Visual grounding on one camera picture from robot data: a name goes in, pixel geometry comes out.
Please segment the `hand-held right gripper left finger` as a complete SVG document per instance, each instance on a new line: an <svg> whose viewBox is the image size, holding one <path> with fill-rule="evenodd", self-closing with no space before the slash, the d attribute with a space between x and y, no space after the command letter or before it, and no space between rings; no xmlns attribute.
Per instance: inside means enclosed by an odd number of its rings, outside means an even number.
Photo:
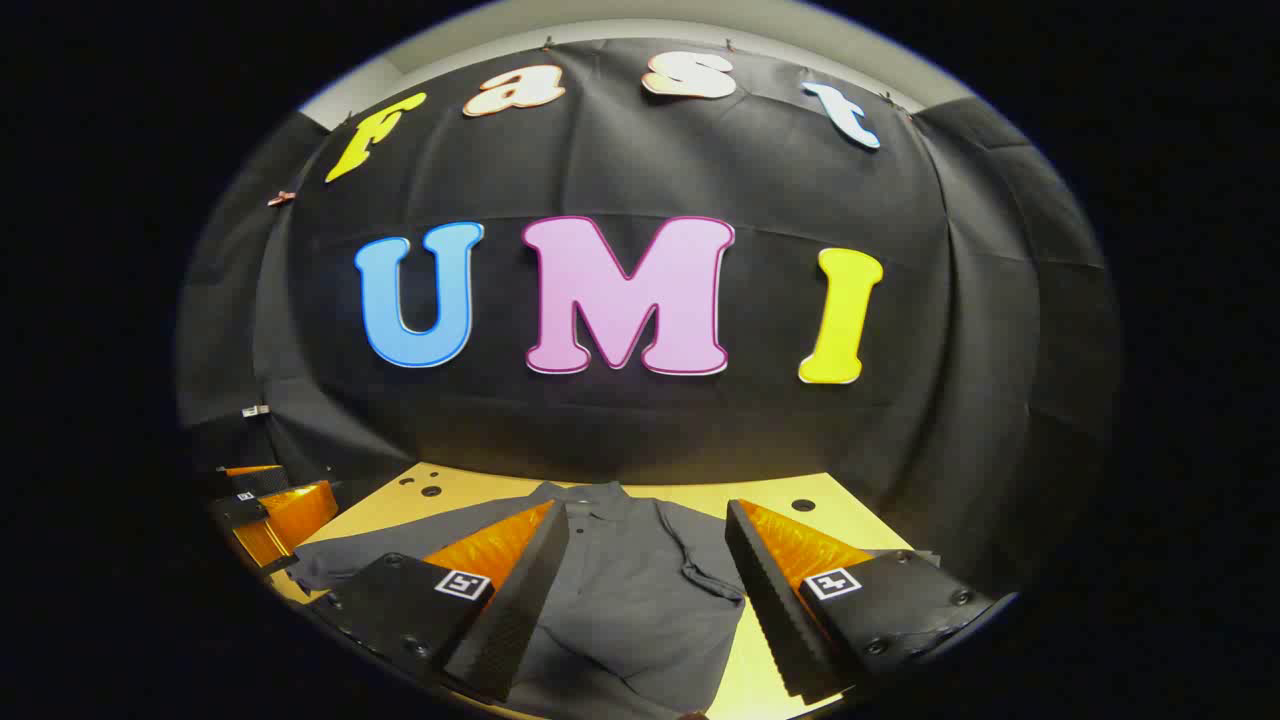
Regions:
<svg viewBox="0 0 1280 720"><path fill-rule="evenodd" d="M504 703L570 541L539 503L435 553L384 553L308 603L308 620L406 682Z"/></svg>

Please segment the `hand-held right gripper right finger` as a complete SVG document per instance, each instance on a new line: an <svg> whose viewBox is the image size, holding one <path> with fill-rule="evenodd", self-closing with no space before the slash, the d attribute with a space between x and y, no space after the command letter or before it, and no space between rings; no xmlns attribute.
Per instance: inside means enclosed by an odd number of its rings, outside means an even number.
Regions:
<svg viewBox="0 0 1280 720"><path fill-rule="evenodd" d="M861 550L746 500L724 539L785 689L868 700L918 676L996 618L996 598L915 550Z"/></svg>

